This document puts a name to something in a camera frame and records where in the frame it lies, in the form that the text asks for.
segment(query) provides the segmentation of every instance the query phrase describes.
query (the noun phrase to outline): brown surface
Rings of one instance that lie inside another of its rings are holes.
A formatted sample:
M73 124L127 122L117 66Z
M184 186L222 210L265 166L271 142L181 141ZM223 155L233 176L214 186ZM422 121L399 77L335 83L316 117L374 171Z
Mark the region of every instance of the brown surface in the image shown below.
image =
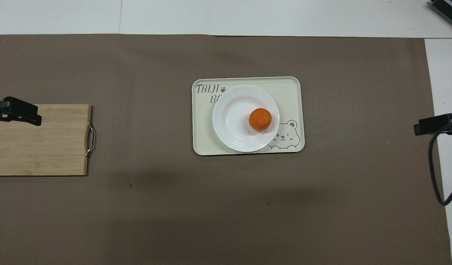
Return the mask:
M0 176L86 175L89 104L36 104L41 126L0 122Z
M301 82L295 154L196 155L200 78ZM450 264L419 39L0 36L0 99L89 103L86 177L0 177L0 264Z

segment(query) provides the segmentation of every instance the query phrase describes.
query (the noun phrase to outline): bear drawing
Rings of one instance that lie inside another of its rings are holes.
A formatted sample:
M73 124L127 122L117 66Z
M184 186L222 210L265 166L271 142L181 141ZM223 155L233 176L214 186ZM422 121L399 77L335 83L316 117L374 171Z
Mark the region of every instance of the bear drawing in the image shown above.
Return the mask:
M297 149L300 142L295 121L289 120L287 123L280 123L278 131L273 140L268 144L271 149Z

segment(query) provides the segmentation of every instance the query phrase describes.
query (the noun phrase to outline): orange fruit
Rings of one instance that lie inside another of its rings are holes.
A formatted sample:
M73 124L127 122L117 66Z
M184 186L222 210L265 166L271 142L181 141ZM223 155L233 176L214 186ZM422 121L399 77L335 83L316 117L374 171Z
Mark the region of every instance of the orange fruit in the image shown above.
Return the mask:
M259 108L249 116L249 124L256 131L264 131L271 124L271 114L266 109Z

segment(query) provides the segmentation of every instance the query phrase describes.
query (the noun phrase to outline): round plate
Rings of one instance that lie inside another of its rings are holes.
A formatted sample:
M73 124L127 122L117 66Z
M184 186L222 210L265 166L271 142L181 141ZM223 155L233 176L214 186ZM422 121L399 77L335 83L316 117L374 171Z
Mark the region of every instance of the round plate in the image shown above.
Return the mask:
M271 114L271 124L265 131L249 125L252 111L263 107ZM243 85L225 92L213 110L213 127L219 139L240 152L257 151L270 143L278 131L280 113L273 98L262 89Z

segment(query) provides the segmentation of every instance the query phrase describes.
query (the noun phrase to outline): wooden cutting board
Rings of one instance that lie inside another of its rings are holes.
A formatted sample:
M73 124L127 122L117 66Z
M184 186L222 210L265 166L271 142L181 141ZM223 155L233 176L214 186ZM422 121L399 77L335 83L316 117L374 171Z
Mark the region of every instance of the wooden cutting board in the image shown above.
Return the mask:
M89 104L42 104L41 126L0 122L0 176L86 175Z

